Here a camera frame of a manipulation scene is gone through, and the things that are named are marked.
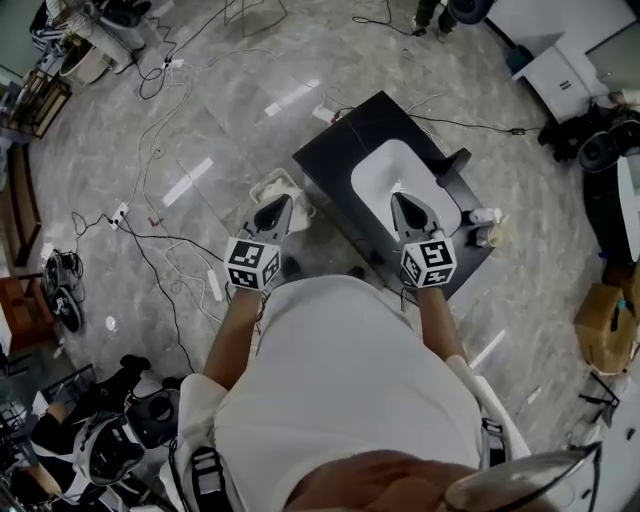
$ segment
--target hair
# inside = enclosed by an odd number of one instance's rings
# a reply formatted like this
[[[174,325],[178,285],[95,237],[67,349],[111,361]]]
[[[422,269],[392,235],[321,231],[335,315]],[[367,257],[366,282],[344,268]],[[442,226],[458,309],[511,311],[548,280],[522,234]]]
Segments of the hair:
[[[11,475],[11,494],[24,505],[35,505],[49,499],[38,481],[24,469],[14,471]]]

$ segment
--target marker cube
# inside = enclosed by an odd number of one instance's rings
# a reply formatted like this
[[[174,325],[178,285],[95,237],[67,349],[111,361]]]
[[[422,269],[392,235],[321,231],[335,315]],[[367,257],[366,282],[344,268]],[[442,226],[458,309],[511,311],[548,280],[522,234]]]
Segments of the marker cube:
[[[402,251],[402,268],[417,288],[447,284],[457,266],[450,238],[406,244]]]
[[[264,290],[280,270],[280,247],[230,238],[224,257],[224,270],[232,285]]]

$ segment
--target white basin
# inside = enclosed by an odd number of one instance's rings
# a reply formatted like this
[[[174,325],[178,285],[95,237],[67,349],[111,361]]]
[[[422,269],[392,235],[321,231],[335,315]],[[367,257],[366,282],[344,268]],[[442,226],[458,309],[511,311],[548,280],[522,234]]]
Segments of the white basin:
[[[404,142],[391,139],[360,162],[351,174],[351,185],[387,231],[400,240],[393,227],[391,196],[406,192],[433,208],[447,236],[460,226],[462,215],[449,193]]]

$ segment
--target plug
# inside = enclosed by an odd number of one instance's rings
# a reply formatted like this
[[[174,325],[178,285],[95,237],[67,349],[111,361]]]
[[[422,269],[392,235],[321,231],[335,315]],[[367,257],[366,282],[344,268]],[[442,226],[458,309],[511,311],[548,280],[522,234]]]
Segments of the plug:
[[[127,203],[122,203],[110,219],[109,224],[111,224],[111,229],[116,231],[127,213],[129,213],[129,207],[127,206]]]

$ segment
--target gray tiled floor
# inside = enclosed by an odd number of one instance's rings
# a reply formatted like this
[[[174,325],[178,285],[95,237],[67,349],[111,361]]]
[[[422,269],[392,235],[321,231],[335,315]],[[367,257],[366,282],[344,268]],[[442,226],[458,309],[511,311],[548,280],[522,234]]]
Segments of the gray tiled floor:
[[[357,105],[385,90],[404,108],[446,92],[414,112],[457,121],[502,126],[539,126],[545,120],[530,92],[513,83],[504,65],[504,44],[486,26],[459,27],[442,45],[433,31],[409,38],[374,25],[358,25],[353,15],[386,17],[382,0],[285,0],[290,15],[277,27],[243,39],[239,20],[227,27],[216,20],[180,52],[185,70],[173,83],[193,81],[175,118],[155,137],[143,132],[175,107],[186,85],[166,87],[156,98],[138,96],[135,69],[105,75],[69,101],[42,141],[31,146],[36,194],[45,219],[43,242],[62,250],[75,247],[70,214],[89,221],[111,215],[132,196],[138,171],[152,151],[145,191],[166,230],[191,237],[222,255],[251,205],[249,190],[284,167],[302,183],[291,155],[326,125],[311,116],[324,102]],[[247,16],[249,30],[273,19],[266,0]],[[415,2],[392,2],[395,23],[408,29]],[[186,0],[163,16],[174,27],[170,39],[187,40],[222,2]],[[144,30],[148,49],[140,63],[146,73],[170,49],[160,44],[153,24]],[[260,48],[214,59],[237,49]],[[317,84],[315,88],[304,84]],[[149,84],[147,94],[155,84]],[[291,95],[298,96],[290,101]],[[506,336],[479,367],[486,375],[533,449],[562,442],[579,414],[576,395],[586,367],[580,358],[571,320],[589,284],[599,272],[595,239],[584,216],[580,173],[555,163],[535,134],[507,136],[447,124],[424,123],[449,154],[467,147],[473,154],[465,179],[486,205],[509,215],[503,247],[496,250],[450,304],[471,357],[502,330]],[[167,192],[210,158],[211,167],[170,206]],[[153,212],[141,192],[128,216],[139,233],[163,234],[152,226]],[[345,272],[361,262],[356,250],[320,212],[312,228],[292,235],[288,250],[312,275]],[[176,300],[182,341],[200,368],[217,324],[198,311],[186,287],[166,264],[167,241],[144,240],[163,285]],[[171,308],[133,239],[106,223],[80,241],[86,272],[85,328],[69,335],[67,350],[76,364],[94,363],[103,375],[125,352],[146,354],[159,373],[180,374],[186,361],[176,345]],[[221,266],[203,256],[222,275]],[[182,272],[206,279],[206,266],[186,245],[169,256]],[[34,255],[32,265],[40,262]],[[189,281],[196,300],[200,285]],[[222,316],[226,306],[207,292],[205,308]],[[416,311],[410,317],[417,319]],[[110,332],[105,318],[116,319]],[[526,397],[541,386],[531,406]]]

